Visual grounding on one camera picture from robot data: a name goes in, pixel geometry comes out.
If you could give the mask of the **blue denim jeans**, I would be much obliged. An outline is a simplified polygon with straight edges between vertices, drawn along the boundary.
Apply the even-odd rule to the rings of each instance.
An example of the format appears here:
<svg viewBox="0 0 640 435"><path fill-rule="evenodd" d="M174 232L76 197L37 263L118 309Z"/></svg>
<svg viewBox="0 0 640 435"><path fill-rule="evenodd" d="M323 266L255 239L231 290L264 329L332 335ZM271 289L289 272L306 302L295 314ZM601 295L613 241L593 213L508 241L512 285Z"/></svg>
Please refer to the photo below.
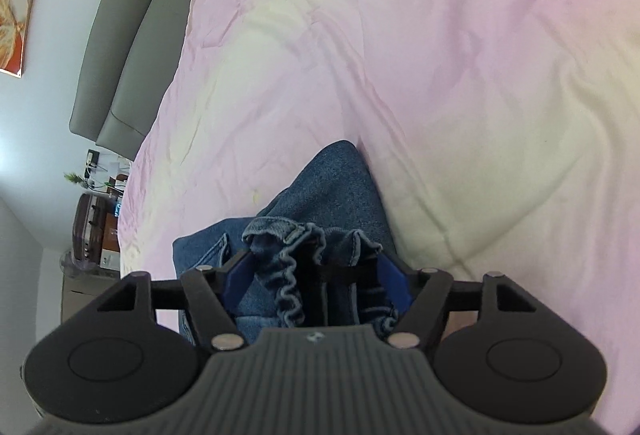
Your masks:
<svg viewBox="0 0 640 435"><path fill-rule="evenodd" d="M396 249L381 197L357 148L323 148L254 217L227 218L175 240L178 276L220 268L247 251L257 263L233 314L253 343L266 328L370 325L385 339L398 311L378 281L378 255Z"/></svg>

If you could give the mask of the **cluttered wooden bedside table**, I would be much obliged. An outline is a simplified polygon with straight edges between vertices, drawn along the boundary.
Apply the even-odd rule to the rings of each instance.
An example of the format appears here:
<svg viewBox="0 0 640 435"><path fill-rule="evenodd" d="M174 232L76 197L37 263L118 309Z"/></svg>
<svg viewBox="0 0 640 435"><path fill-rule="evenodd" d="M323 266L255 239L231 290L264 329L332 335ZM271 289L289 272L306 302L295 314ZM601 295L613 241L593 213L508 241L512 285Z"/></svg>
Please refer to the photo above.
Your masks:
<svg viewBox="0 0 640 435"><path fill-rule="evenodd" d="M91 211L99 213L99 221L91 218L89 225L103 221L100 267L111 271L120 271L118 218L130 169L131 161L111 150L87 150L85 181L89 192L96 196L91 200Z"/></svg>

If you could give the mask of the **beige drawer cabinet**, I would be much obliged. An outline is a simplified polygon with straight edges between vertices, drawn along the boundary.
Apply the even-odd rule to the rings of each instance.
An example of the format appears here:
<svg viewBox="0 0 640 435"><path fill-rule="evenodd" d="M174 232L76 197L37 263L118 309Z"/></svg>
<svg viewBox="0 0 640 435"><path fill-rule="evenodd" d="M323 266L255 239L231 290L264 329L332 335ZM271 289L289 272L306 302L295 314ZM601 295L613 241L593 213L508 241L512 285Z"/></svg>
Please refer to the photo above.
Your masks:
<svg viewBox="0 0 640 435"><path fill-rule="evenodd" d="M118 270L62 259L61 322L73 317L120 279Z"/></svg>

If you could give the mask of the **small green potted plant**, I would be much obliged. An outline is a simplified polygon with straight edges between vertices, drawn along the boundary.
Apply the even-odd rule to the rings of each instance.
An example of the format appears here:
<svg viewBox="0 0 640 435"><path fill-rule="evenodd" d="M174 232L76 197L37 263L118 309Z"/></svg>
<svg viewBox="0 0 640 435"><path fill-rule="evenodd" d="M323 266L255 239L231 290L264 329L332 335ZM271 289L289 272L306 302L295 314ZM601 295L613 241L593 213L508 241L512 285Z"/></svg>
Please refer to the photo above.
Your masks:
<svg viewBox="0 0 640 435"><path fill-rule="evenodd" d="M92 183L89 178L80 176L76 173L65 173L64 178L66 179L66 181L72 183L73 185L77 185L85 189L92 187Z"/></svg>

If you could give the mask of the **pink floral bed sheet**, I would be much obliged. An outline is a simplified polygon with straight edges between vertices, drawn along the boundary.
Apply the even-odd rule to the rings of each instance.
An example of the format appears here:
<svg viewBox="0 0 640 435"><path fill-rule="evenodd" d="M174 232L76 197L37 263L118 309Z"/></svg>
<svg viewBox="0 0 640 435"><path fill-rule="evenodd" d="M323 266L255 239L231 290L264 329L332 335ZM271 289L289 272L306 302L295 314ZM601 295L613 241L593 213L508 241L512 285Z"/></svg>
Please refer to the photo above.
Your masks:
<svg viewBox="0 0 640 435"><path fill-rule="evenodd" d="M134 159L120 264L257 213L349 140L398 254L506 273L597 345L639 424L639 0L191 0Z"/></svg>

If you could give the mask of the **grey upholstered headboard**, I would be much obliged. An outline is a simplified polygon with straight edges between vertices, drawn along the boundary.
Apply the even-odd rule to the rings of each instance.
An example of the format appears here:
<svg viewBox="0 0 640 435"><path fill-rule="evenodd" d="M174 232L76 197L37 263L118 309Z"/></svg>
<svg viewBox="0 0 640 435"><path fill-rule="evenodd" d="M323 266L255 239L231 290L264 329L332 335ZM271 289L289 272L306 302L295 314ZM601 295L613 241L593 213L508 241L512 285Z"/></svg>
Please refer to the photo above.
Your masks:
<svg viewBox="0 0 640 435"><path fill-rule="evenodd" d="M156 119L181 56L191 0L101 0L70 132L129 160Z"/></svg>

